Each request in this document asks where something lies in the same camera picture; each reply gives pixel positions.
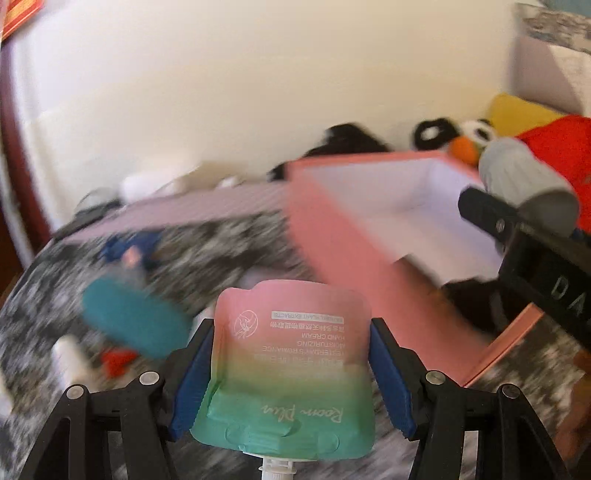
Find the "black plush toy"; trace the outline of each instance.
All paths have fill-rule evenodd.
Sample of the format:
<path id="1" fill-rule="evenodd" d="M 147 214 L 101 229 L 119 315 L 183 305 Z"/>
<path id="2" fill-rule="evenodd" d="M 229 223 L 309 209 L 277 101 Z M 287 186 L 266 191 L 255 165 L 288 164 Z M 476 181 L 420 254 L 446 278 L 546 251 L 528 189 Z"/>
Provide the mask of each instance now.
<path id="1" fill-rule="evenodd" d="M 304 155 L 304 158 L 389 151 L 391 150 L 386 144 L 376 140 L 359 125 L 342 124 L 330 127 L 326 131 L 324 144 L 307 152 Z M 287 163 L 282 163 L 277 165 L 269 171 L 267 173 L 267 180 L 284 180 L 286 164 Z"/>
<path id="2" fill-rule="evenodd" d="M 449 118 L 425 120 L 414 129 L 413 143 L 419 151 L 438 150 L 460 135 Z"/>

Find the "pink box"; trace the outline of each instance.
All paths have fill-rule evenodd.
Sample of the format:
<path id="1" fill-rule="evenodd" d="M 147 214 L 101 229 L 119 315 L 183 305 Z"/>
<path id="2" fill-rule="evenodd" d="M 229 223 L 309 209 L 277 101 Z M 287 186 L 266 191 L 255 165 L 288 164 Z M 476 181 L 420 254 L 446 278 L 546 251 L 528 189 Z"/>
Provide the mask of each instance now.
<path id="1" fill-rule="evenodd" d="M 478 172 L 441 152 L 320 157 L 292 162 L 290 233 L 327 283 L 361 292 L 398 343 L 428 369 L 469 385 L 503 357 L 542 313 L 528 306 L 492 343 L 453 311 L 404 262 L 411 255 L 440 284 L 494 278 L 494 240 L 457 209 Z"/>

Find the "stuffed toy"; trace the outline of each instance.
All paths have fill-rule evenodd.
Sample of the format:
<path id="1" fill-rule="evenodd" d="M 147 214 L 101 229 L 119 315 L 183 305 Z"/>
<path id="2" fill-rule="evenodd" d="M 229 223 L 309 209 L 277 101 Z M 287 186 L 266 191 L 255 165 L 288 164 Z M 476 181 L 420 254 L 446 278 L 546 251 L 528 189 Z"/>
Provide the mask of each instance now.
<path id="1" fill-rule="evenodd" d="M 449 118 L 438 118 L 419 123 L 413 132 L 413 143 L 419 151 L 445 148 L 450 156 L 477 167 L 480 155 L 496 137 L 495 129 L 485 119 L 456 125 Z"/>
<path id="2" fill-rule="evenodd" d="M 361 125 L 342 124 L 330 127 L 325 132 L 324 143 L 308 151 L 303 158 L 389 151 L 388 145 L 376 139 Z M 288 163 L 279 164 L 267 172 L 267 181 L 285 180 L 285 168 Z"/>

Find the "blue gripper pad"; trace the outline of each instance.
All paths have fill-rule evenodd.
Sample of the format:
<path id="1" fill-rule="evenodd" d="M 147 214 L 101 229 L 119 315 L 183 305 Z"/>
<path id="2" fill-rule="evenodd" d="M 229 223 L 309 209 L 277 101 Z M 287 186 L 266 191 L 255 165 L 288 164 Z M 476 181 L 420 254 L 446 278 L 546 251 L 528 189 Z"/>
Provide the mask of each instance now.
<path id="1" fill-rule="evenodd" d="M 210 329 L 181 380 L 174 398 L 173 419 L 168 426 L 168 432 L 173 441 L 181 438 L 195 423 L 211 378 L 212 348 L 213 329 Z"/>
<path id="2" fill-rule="evenodd" d="M 384 338 L 387 337 L 385 332 L 384 334 L 380 333 L 380 330 L 384 330 L 376 326 L 376 320 L 380 320 L 383 327 L 387 329 L 382 319 L 372 321 L 369 337 L 369 364 L 374 371 L 374 377 L 378 382 L 392 425 L 410 439 L 417 431 L 417 423 L 413 418 L 412 395 L 403 380 L 402 373 L 394 364 L 391 355 L 392 345 L 389 350 L 386 344 L 389 339 Z M 394 338 L 389 334 L 389 330 L 388 335 L 393 341 Z M 396 342 L 394 342 L 394 348 L 397 352 L 405 351 Z"/>

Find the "black and white blanket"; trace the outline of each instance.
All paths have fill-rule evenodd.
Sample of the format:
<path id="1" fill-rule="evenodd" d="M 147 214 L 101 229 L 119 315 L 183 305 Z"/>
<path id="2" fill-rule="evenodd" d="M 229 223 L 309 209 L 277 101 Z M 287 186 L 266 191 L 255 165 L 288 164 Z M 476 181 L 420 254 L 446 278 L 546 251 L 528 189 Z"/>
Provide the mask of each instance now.
<path id="1" fill-rule="evenodd" d="M 0 480 L 18 478 L 35 438 L 62 394 L 51 363 L 54 342 L 67 333 L 75 335 L 93 362 L 111 345 L 88 327 L 80 314 L 83 290 L 105 270 L 98 258 L 105 241 L 58 243 L 46 248 L 0 313 L 0 368 L 15 398 L 12 416 L 0 426 Z M 255 265 L 288 270 L 293 278 L 313 279 L 289 243 L 285 219 L 279 212 L 164 229 L 157 256 L 149 290 L 192 316 L 225 288 L 236 285 Z M 544 318 L 476 388 L 496 390 L 505 382 L 519 385 L 553 432 L 568 410 L 572 385 L 581 375 L 571 363 L 577 349 L 574 340 Z M 157 367 L 139 359 L 128 376 L 119 382 L 103 379 L 103 386 L 120 387 L 121 382 Z M 341 462 L 302 463 L 296 478 L 408 478 L 416 445 L 391 426 L 377 388 L 374 401 L 377 434 L 370 455 Z M 112 434 L 110 440 L 115 478 L 126 478 L 121 435 Z M 467 435 L 465 478 L 473 471 L 475 452 L 476 435 Z M 261 475 L 259 459 L 201 445 L 190 435 L 172 444 L 171 453 L 181 479 L 249 480 Z"/>

